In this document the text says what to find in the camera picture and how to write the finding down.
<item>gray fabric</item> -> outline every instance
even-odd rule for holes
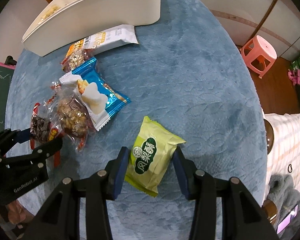
[[[136,27],[140,45],[98,54],[103,78],[131,98],[86,148],[75,154],[67,143],[61,166],[48,182],[19,200],[36,214],[65,176],[86,178],[132,147],[145,115],[184,138],[186,158],[211,175],[239,177],[261,204],[266,179],[266,139],[259,99],[238,49],[218,20],[199,0],[162,0],[160,20]],[[29,127],[35,102],[47,98],[50,82],[63,73],[59,62],[69,45],[45,57],[23,51],[7,103],[6,127]],[[29,153],[16,146],[10,156]],[[150,197],[124,183],[117,201],[108,202],[114,239],[187,239],[194,202],[180,192],[170,164],[159,195]],[[81,236],[85,237],[85,199]],[[221,217],[218,211],[218,236]]]
[[[294,189],[291,175],[272,175],[269,185],[270,192],[267,199],[272,200],[279,211],[274,225],[276,230],[278,224],[298,205],[296,217],[279,233],[281,240],[290,240],[300,228],[300,192]]]

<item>storage container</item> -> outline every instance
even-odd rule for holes
[[[27,29],[22,43],[25,49],[44,56],[120,24],[155,23],[160,18],[160,5],[161,0],[53,0]],[[42,21],[55,6],[60,9]]]

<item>white bedding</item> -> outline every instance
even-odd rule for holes
[[[274,145],[268,155],[266,185],[272,174],[290,174],[295,189],[300,192],[300,114],[265,114],[264,118],[274,130]],[[291,173],[288,172],[289,164],[292,166]]]

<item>smartphone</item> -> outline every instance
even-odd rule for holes
[[[295,208],[278,225],[277,234],[286,228],[286,226],[291,222],[291,220],[296,217],[297,213],[298,213],[298,205],[296,205]]]

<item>green snack package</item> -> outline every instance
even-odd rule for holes
[[[157,196],[157,186],[168,168],[177,144],[185,142],[145,116],[130,153],[125,180],[150,196]]]

